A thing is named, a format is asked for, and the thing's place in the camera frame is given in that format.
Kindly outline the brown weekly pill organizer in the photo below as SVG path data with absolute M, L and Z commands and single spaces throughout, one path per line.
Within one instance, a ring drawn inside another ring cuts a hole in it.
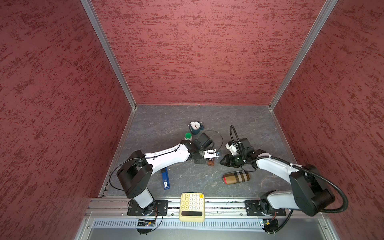
M 214 159 L 208 159 L 207 160 L 207 165 L 210 167 L 213 167 L 215 165 L 215 160 Z

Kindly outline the green capped pill bottle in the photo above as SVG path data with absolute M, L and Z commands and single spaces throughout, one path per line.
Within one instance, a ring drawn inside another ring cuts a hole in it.
M 186 133 L 185 136 L 184 136 L 185 140 L 189 140 L 191 141 L 193 139 L 193 136 L 191 133 Z

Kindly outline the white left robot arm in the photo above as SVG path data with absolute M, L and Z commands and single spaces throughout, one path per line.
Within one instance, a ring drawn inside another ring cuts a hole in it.
M 139 214 L 147 216 L 155 212 L 156 200 L 148 189 L 150 178 L 156 172 L 178 163 L 184 163 L 200 152 L 212 152 L 214 141 L 202 133 L 194 141 L 181 140 L 169 149 L 144 154 L 135 151 L 124 163 L 116 167 L 116 176 L 128 199 L 133 199 L 139 207 Z

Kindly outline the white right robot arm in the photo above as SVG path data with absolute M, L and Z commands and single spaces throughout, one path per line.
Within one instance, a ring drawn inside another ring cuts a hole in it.
M 265 216 L 271 216 L 279 209 L 290 209 L 312 217 L 335 201 L 335 195 L 326 181 L 315 176 L 319 173 L 315 166 L 295 165 L 264 150 L 255 150 L 246 138 L 240 143 L 230 141 L 226 148 L 230 153 L 220 161 L 221 165 L 231 168 L 250 165 L 255 170 L 272 173 L 291 185 L 288 191 L 270 191 L 260 197 L 258 209 Z

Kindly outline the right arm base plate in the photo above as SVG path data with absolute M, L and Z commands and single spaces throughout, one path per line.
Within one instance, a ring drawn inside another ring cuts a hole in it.
M 246 200 L 245 209 L 249 217 L 280 217 L 287 215 L 284 209 L 273 209 L 266 200 Z

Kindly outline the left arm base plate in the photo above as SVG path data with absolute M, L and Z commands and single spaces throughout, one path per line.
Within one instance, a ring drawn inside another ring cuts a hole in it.
M 138 203 L 134 199 L 132 199 L 128 202 L 127 215 L 128 216 L 154 216 L 160 213 L 161 216 L 166 216 L 168 211 L 168 205 L 169 205 L 168 200 L 154 200 L 152 204 L 142 209 L 140 208 Z

